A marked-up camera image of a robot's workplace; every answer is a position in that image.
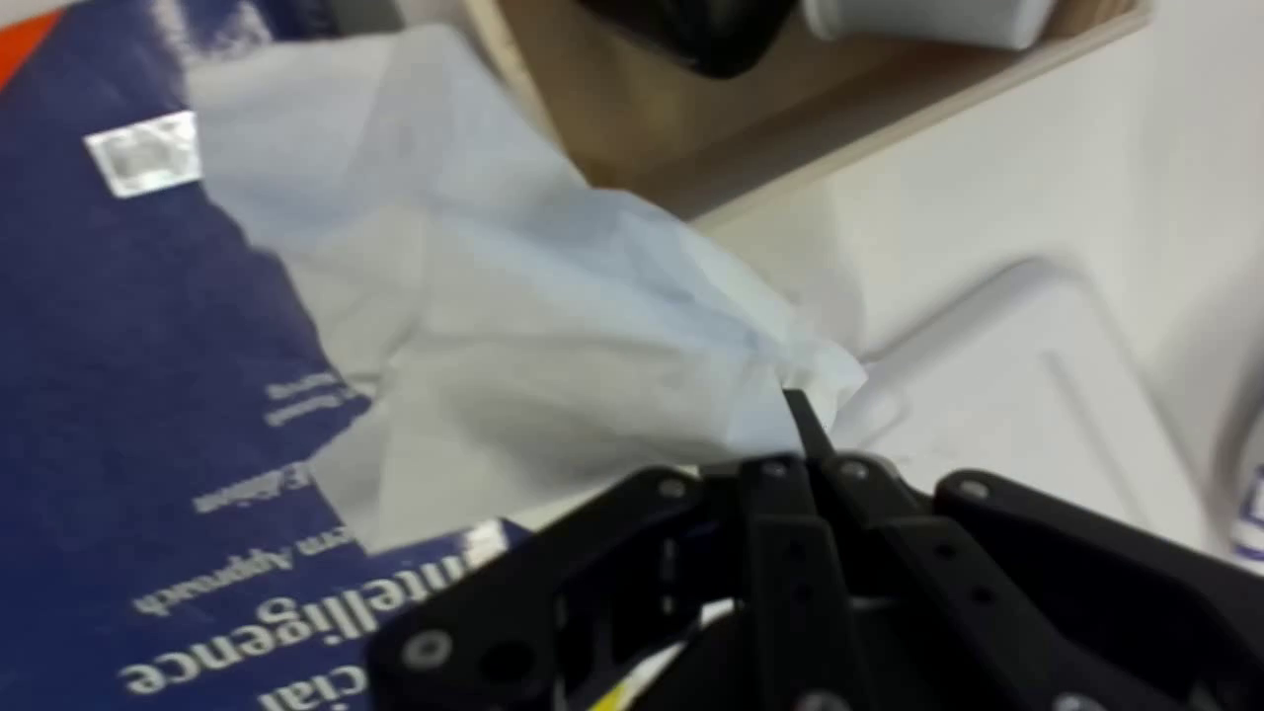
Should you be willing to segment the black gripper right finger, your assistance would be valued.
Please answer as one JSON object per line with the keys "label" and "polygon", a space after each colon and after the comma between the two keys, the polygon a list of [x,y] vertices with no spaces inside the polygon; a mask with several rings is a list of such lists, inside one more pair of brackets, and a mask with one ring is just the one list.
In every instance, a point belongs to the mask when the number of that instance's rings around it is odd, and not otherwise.
{"label": "black gripper right finger", "polygon": [[840,570],[911,618],[941,711],[1264,711],[1264,579],[993,471],[928,495],[786,391]]}

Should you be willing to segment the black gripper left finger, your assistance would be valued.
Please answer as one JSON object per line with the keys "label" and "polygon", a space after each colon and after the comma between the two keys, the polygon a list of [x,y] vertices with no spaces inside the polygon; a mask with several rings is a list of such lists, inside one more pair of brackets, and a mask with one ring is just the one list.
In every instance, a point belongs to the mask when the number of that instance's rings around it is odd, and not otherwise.
{"label": "black gripper left finger", "polygon": [[650,655],[650,711],[840,696],[852,628],[812,471],[650,466],[511,545],[368,642],[371,711],[591,711]]}

